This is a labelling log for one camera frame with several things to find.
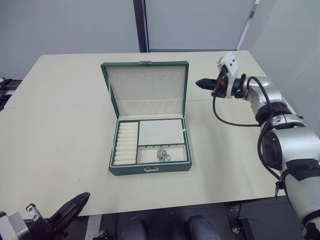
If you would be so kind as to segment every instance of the ring roll slot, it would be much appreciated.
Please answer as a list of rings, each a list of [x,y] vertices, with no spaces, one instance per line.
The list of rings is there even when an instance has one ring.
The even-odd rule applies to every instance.
[[[114,161],[113,165],[128,165],[136,164],[136,160],[123,160],[123,161]]]
[[[138,133],[138,130],[133,128],[119,130],[119,134],[137,134],[137,133]]]
[[[135,126],[135,127],[138,127],[138,122],[137,121],[134,121],[134,122],[121,122],[120,123],[120,126]]]
[[[136,151],[137,150],[137,145],[132,145],[132,146],[117,146],[115,148],[116,151]]]
[[[114,161],[136,161],[136,155],[115,156]]]
[[[136,137],[118,137],[118,142],[137,142]]]
[[[121,130],[132,130],[132,129],[137,129],[138,128],[138,125],[137,126],[120,126],[119,129]]]
[[[117,146],[135,146],[137,148],[137,141],[118,141]]]
[[[119,133],[118,138],[137,138],[137,133]]]
[[[134,156],[136,155],[137,151],[116,151],[116,156]]]

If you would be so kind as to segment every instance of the jewelry box compartment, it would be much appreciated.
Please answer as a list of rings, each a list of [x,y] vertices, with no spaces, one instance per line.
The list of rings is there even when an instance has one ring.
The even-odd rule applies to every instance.
[[[183,118],[118,121],[110,161],[113,173],[125,167],[142,167],[142,172],[126,174],[179,171],[179,164],[191,166]]]

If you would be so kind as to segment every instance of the table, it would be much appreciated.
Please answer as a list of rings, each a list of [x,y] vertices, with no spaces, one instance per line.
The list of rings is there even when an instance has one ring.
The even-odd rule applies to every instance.
[[[195,85],[218,75],[224,52],[44,55],[0,112],[0,206],[8,215],[36,204],[50,217],[82,192],[80,215],[109,214],[272,197],[275,179],[257,154],[259,128],[219,122],[210,92]],[[247,51],[235,52],[239,73],[265,76]],[[185,172],[114,176],[108,171],[117,118],[102,62],[190,64],[186,124],[192,167]],[[218,99],[227,121],[254,123],[249,102]]]

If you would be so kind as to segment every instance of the wall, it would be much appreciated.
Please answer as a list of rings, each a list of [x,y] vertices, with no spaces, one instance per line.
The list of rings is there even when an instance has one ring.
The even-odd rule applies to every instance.
[[[234,50],[255,0],[146,0],[151,52]]]
[[[0,77],[23,79],[44,54],[139,52],[132,0],[0,0],[0,9]]]
[[[261,0],[240,47],[249,50],[320,135],[319,0]]]

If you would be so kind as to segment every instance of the floor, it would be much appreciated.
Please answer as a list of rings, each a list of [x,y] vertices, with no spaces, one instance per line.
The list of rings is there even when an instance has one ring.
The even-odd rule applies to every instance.
[[[189,216],[202,215],[217,229],[222,240],[241,240],[240,235],[231,232],[229,223],[229,219],[236,218],[238,210],[239,205],[229,207],[225,203],[212,203],[104,214],[100,229],[107,231],[111,240],[121,240],[127,221],[139,217],[146,222],[150,240],[186,240],[185,221]],[[250,219],[256,240],[303,240],[302,227],[285,196],[243,203],[239,217]],[[84,240],[87,222],[88,216],[78,217],[67,229],[67,240]]]

